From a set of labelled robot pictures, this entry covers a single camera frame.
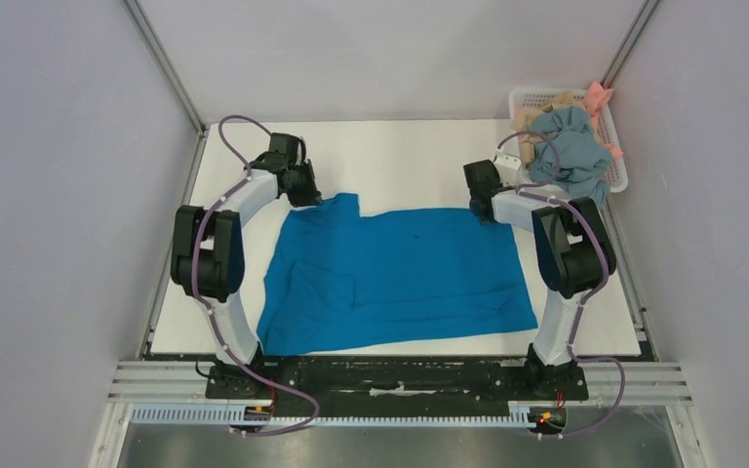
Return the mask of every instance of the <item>gray wall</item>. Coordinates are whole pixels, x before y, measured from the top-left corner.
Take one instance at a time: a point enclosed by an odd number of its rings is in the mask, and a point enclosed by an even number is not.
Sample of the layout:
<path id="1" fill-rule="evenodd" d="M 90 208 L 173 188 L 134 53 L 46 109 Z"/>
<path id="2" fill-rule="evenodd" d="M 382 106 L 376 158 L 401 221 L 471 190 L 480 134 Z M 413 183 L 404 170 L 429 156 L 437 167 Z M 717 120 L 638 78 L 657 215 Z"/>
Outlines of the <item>gray wall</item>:
<path id="1" fill-rule="evenodd" d="M 664 2 L 616 84 L 617 215 L 716 466 L 749 466 L 749 2 Z"/>
<path id="2" fill-rule="evenodd" d="M 506 118 L 586 87 L 641 0 L 141 0 L 203 120 Z"/>
<path id="3" fill-rule="evenodd" d="M 0 467 L 87 462 L 193 142 L 120 2 L 0 1 Z"/>

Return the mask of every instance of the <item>purple cable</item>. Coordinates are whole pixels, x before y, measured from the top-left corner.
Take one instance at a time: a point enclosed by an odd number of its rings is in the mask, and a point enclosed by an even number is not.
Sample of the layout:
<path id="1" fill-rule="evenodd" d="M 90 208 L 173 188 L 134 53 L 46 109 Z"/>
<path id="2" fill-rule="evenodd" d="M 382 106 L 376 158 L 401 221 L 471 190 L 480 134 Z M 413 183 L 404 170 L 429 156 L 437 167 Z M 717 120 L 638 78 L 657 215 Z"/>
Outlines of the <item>purple cable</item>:
<path id="1" fill-rule="evenodd" d="M 570 355 L 570 358 L 572 360 L 580 364 L 613 363 L 618 368 L 618 373 L 620 376 L 619 385 L 618 385 L 618 393 L 615 396 L 615 401 L 612 403 L 611 408 L 608 410 L 607 414 L 604 415 L 604 417 L 594 422 L 593 424 L 590 424 L 587 427 L 582 427 L 581 429 L 575 429 L 565 434 L 541 436 L 542 438 L 546 437 L 548 439 L 559 440 L 565 437 L 586 434 L 600 427 L 602 424 L 606 423 L 610 419 L 612 419 L 612 417 L 615 415 L 615 411 L 618 409 L 618 406 L 621 404 L 622 397 L 624 397 L 624 388 L 627 384 L 627 376 L 624 374 L 624 366 L 616 358 L 613 358 L 610 356 L 600 356 L 600 357 L 594 357 L 594 358 L 580 358 L 578 357 L 578 355 L 575 354 L 575 351 L 572 349 L 572 347 L 575 345 L 575 338 L 578 335 L 578 327 L 581 325 L 581 314 L 584 312 L 584 305 L 587 303 L 588 300 L 590 300 L 590 297 L 592 297 L 594 294 L 596 294 L 597 292 L 601 291 L 604 288 L 604 286 L 608 282 L 608 279 L 610 278 L 610 275 L 607 274 L 608 272 L 607 258 L 605 257 L 605 253 L 602 250 L 602 246 L 599 245 L 598 239 L 596 239 L 596 235 L 593 232 L 593 228 L 590 227 L 590 224 L 587 222 L 586 219 L 584 219 L 584 216 L 581 215 L 581 213 L 573 205 L 555 197 L 548 198 L 548 197 L 544 197 L 535 193 L 521 191 L 521 189 L 523 188 L 542 187 L 550 183 L 551 181 L 555 180 L 555 177 L 558 175 L 559 171 L 561 170 L 561 158 L 559 157 L 558 148 L 556 148 L 555 143 L 553 143 L 552 140 L 547 138 L 547 136 L 544 134 L 540 134 L 538 132 L 532 132 L 529 130 L 522 130 L 520 132 L 516 132 L 504 138 L 501 141 L 501 143 L 498 144 L 498 149 L 503 149 L 504 143 L 506 143 L 513 137 L 517 137 L 518 135 L 533 135 L 536 137 L 543 138 L 544 141 L 547 142 L 547 144 L 550 146 L 550 149 L 552 149 L 553 153 L 555 154 L 556 164 L 555 164 L 555 167 L 553 168 L 553 174 L 550 176 L 549 179 L 540 183 L 524 183 L 524 184 L 518 185 L 517 187 L 514 187 L 515 193 L 518 194 L 519 196 L 529 198 L 531 200 L 545 202 L 550 205 L 560 205 L 561 207 L 569 210 L 570 213 L 572 214 L 572 217 L 574 217 L 578 221 L 578 223 L 581 224 L 581 227 L 584 229 L 584 232 L 587 233 L 587 236 L 589 236 L 590 240 L 592 241 L 593 250 L 596 251 L 596 256 L 599 258 L 599 263 L 601 264 L 601 267 L 602 267 L 602 281 L 598 285 L 596 285 L 595 288 L 590 290 L 590 292 L 588 292 L 581 298 L 581 300 L 578 302 L 578 308 L 575 309 L 575 316 L 572 319 L 572 327 L 570 328 L 570 339 L 568 339 L 567 341 L 567 353 Z"/>
<path id="2" fill-rule="evenodd" d="M 219 139 L 222 140 L 222 143 L 225 144 L 225 146 L 231 150 L 232 153 L 234 153 L 237 158 L 242 161 L 243 165 L 245 166 L 246 176 L 240 179 L 239 182 L 237 182 L 233 187 L 229 188 L 225 191 L 224 194 L 220 198 L 218 198 L 210 208 L 208 208 L 207 211 L 205 211 L 205 215 L 202 216 L 202 221 L 199 223 L 199 228 L 196 233 L 196 239 L 194 240 L 194 250 L 193 250 L 193 257 L 191 259 L 191 291 L 193 292 L 193 296 L 196 300 L 198 300 L 203 306 L 205 306 L 206 311 L 212 311 L 214 310 L 214 307 L 212 307 L 211 303 L 202 295 L 199 294 L 199 251 L 200 246 L 202 245 L 202 238 L 205 233 L 205 226 L 208 225 L 208 221 L 211 219 L 211 216 L 214 214 L 214 212 L 222 206 L 223 201 L 226 200 L 228 197 L 233 195 L 237 192 L 240 188 L 242 188 L 245 184 L 248 183 L 249 178 L 251 177 L 251 165 L 249 164 L 248 160 L 243 157 L 242 154 L 240 154 L 239 151 L 237 151 L 237 148 L 235 148 L 231 143 L 228 141 L 228 139 L 225 137 L 225 133 L 222 131 L 222 125 L 227 123 L 229 120 L 245 120 L 247 122 L 250 122 L 258 127 L 260 127 L 264 132 L 271 135 L 271 132 L 268 131 L 265 126 L 263 126 L 260 122 L 250 118 L 246 117 L 244 115 L 229 115 L 227 117 L 222 118 L 222 120 L 219 121 Z M 217 339 L 217 343 L 219 346 L 222 347 L 222 349 L 225 351 L 225 354 L 228 355 L 229 358 L 231 358 L 234 363 L 237 364 L 237 367 L 240 368 L 244 373 L 250 375 L 252 378 L 264 383 L 265 385 L 268 385 L 269 387 L 274 387 L 278 390 L 281 390 L 283 392 L 291 393 L 292 395 L 301 397 L 302 399 L 308 401 L 313 407 L 314 411 L 312 411 L 311 415 L 308 416 L 306 419 L 302 420 L 301 422 L 298 422 L 296 424 L 292 424 L 291 426 L 282 427 L 280 429 L 275 429 L 273 431 L 266 431 L 266 432 L 254 432 L 254 433 L 246 433 L 245 436 L 247 437 L 268 437 L 268 436 L 279 436 L 282 434 L 287 434 L 289 432 L 294 432 L 297 429 L 302 428 L 303 426 L 309 424 L 311 421 L 317 418 L 317 416 L 320 414 L 320 404 L 317 403 L 317 400 L 314 399 L 311 395 L 308 395 L 305 392 L 301 392 L 295 388 L 287 387 L 285 385 L 279 384 L 273 380 L 267 379 L 263 377 L 262 375 L 259 375 L 258 373 L 254 372 L 246 366 L 245 363 L 240 360 L 240 358 L 237 357 L 236 354 L 234 354 L 233 351 L 231 351 L 231 348 L 228 346 L 228 344 L 225 342 L 225 338 L 222 336 L 222 331 L 219 328 L 219 324 L 217 323 L 217 319 L 214 318 L 214 314 L 210 314 L 208 316 L 208 320 L 211 323 L 211 328 L 214 330 L 214 336 Z"/>

